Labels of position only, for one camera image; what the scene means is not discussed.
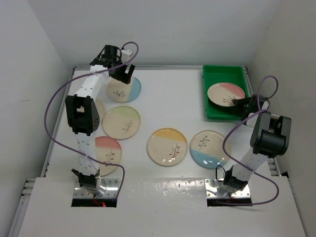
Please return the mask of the light green cream plate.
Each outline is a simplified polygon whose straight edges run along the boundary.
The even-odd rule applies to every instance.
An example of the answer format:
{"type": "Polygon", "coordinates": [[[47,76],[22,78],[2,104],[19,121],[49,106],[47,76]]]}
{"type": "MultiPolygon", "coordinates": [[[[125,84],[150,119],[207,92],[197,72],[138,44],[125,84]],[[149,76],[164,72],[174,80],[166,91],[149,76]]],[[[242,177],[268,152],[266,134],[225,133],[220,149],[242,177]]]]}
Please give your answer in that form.
{"type": "Polygon", "coordinates": [[[102,128],[108,136],[125,140],[137,133],[140,124],[141,117],[137,110],[130,106],[117,106],[106,114],[102,128]]]}

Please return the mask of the blue and cream plate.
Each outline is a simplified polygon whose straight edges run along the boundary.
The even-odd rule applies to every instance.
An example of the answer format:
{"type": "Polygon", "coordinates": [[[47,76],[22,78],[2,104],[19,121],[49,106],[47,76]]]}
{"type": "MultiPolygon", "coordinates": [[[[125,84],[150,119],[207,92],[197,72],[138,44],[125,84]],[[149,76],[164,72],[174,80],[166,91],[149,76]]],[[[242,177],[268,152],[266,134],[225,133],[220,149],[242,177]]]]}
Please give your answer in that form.
{"type": "Polygon", "coordinates": [[[112,79],[107,85],[107,95],[116,102],[128,103],[139,96],[141,88],[141,83],[136,77],[132,77],[129,84],[112,79]]]}

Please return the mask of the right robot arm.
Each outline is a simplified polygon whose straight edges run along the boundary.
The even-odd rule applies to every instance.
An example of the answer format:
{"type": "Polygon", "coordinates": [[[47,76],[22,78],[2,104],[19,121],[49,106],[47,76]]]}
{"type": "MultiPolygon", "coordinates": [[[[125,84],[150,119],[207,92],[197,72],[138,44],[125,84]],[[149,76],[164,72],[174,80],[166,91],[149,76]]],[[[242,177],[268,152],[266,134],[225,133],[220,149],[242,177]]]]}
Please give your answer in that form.
{"type": "Polygon", "coordinates": [[[248,152],[225,173],[219,187],[219,191],[224,195],[230,196],[242,191],[250,177],[264,162],[269,158],[284,155],[288,149],[292,119],[285,116],[278,117],[268,112],[264,108],[267,100],[267,97],[256,95],[232,100],[238,116],[242,118],[242,125],[246,124],[246,119],[256,119],[256,121],[248,152]]]}

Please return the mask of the red and cream plate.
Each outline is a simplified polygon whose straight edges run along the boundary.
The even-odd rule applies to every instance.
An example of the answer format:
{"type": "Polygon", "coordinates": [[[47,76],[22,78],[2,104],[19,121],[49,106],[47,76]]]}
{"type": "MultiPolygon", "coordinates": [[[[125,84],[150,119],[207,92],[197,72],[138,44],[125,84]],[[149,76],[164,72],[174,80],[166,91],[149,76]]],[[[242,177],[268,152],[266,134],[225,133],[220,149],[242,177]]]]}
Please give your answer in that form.
{"type": "Polygon", "coordinates": [[[100,162],[120,164],[122,149],[119,142],[108,136],[95,139],[96,158],[100,162]]]}

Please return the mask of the green and cream plate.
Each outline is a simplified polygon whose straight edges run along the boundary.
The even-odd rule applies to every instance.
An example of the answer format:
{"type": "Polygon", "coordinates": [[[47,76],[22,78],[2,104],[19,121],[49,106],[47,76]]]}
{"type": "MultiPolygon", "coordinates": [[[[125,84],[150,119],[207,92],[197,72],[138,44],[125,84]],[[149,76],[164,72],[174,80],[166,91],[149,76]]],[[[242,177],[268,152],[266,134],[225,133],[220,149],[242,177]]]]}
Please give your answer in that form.
{"type": "Polygon", "coordinates": [[[106,110],[105,110],[105,107],[104,107],[103,103],[101,101],[99,101],[99,100],[95,101],[95,105],[96,105],[97,112],[98,112],[98,115],[99,115],[99,118],[100,118],[99,127],[101,127],[103,119],[104,119],[105,114],[106,114],[106,110]]]}

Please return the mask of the yellow and cream plate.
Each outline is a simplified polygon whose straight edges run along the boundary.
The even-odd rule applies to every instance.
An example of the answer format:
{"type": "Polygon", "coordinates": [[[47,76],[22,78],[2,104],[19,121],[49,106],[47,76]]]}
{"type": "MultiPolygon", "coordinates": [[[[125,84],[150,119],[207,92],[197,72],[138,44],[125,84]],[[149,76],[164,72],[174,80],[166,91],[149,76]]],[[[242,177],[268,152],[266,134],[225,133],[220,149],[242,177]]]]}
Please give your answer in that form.
{"type": "Polygon", "coordinates": [[[181,163],[187,155],[188,142],[177,129],[161,128],[155,131],[147,142],[149,157],[164,167],[181,163]]]}

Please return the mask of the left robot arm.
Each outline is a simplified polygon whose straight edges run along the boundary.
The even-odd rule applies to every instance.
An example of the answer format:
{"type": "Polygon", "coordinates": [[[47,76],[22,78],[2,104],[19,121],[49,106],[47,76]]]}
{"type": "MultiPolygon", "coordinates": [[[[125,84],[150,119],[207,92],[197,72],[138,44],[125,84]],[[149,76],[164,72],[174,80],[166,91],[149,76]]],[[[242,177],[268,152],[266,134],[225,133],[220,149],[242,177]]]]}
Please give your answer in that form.
{"type": "Polygon", "coordinates": [[[135,69],[128,63],[134,52],[124,47],[106,45],[90,63],[90,71],[74,95],[65,100],[67,121],[75,134],[80,152],[79,168],[72,172],[78,177],[80,187],[94,196],[101,194],[100,165],[96,162],[95,132],[100,124],[100,116],[95,100],[104,81],[112,77],[129,84],[135,69]]]}

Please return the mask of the pink and cream plate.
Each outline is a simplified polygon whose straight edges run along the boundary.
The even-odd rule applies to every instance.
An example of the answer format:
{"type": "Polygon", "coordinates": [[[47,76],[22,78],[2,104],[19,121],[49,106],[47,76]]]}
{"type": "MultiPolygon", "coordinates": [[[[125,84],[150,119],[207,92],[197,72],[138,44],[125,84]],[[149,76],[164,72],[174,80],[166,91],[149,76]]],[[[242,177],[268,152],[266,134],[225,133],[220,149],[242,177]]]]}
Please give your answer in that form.
{"type": "Polygon", "coordinates": [[[233,100],[244,99],[246,97],[242,88],[228,82],[212,85],[207,90],[207,96],[211,102],[222,107],[232,107],[234,106],[233,100]]]}

